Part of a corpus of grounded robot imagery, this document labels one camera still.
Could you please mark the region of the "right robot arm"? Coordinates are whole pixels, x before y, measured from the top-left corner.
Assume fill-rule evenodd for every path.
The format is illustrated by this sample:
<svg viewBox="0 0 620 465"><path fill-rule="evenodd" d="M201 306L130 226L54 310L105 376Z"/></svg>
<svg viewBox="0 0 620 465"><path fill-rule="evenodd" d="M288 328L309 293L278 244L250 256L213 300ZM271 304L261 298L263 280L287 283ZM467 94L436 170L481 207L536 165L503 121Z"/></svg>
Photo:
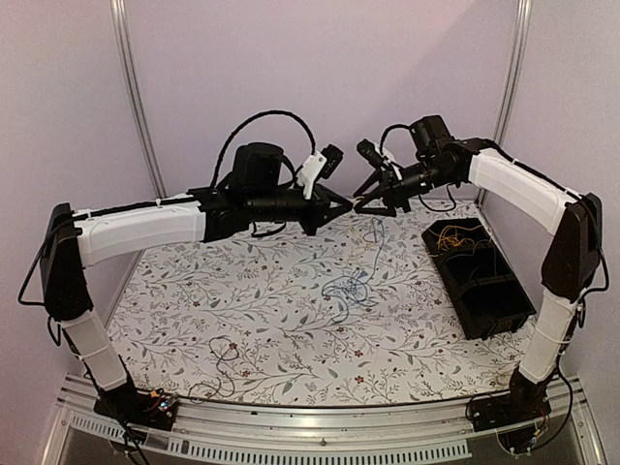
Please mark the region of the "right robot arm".
<svg viewBox="0 0 620 465"><path fill-rule="evenodd" d="M377 171L356 191L357 213L393 216L407 211L412 197L469 183L517 208L551 238L542 261L542 307L535 332L511 376L512 393L500 408L505 419L521 422L538 407L534 388L542 389L557 374L560 356L583 321L585 299L596 290L596 273L608 271L602 202L523 164L492 139L457 139L439 115L424 116L405 129L417 158L408 167L386 153L382 140L357 144L357 153Z"/></svg>

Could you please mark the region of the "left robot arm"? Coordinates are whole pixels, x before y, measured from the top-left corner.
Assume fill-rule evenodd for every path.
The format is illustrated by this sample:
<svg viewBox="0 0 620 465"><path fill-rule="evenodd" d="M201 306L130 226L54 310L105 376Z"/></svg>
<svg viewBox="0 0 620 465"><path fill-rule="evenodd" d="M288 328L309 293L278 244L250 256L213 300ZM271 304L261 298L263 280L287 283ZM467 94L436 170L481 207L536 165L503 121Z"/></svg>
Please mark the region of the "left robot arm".
<svg viewBox="0 0 620 465"><path fill-rule="evenodd" d="M279 183L289 160L273 144L252 142L235 153L232 172L213 187L183 195L100 210L56 205L32 265L40 271L44 307L60 324L108 406L124 420L143 413L122 360L111 346L87 289L84 270L102 261L175 243L214 242L258 223L297 222L312 236L350 211L352 203L319 184L343 158L328 145L312 153L291 181Z"/></svg>

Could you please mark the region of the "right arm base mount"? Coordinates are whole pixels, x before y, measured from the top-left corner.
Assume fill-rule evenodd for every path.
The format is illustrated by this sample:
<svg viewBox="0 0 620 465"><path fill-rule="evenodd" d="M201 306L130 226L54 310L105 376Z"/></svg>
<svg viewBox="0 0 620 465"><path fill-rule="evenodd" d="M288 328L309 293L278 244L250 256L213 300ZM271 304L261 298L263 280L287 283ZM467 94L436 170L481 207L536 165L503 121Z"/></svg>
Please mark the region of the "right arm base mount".
<svg viewBox="0 0 620 465"><path fill-rule="evenodd" d="M516 395L515 390L502 395L475 395L466 404L465 418L472 423L476 432L497 430L529 421L528 426L499 432L498 443L511 455L523 455L541 450L563 432L572 415L574 389L567 379L563 378L562 381L569 391L568 410L560 425L550 435L547 431L551 422L551 406L545 394L532 404L525 406L518 405L513 400Z"/></svg>

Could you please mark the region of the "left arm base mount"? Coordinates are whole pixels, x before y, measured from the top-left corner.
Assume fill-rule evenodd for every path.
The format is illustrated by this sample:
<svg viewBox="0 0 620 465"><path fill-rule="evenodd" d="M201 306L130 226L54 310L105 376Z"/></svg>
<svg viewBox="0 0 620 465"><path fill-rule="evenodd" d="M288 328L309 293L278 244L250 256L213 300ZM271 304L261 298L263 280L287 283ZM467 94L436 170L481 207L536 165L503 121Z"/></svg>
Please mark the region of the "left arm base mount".
<svg viewBox="0 0 620 465"><path fill-rule="evenodd" d="M132 380L111 390L98 388L94 412L123 424L172 431L178 410L178 397L161 388L149 392L136 388Z"/></svg>

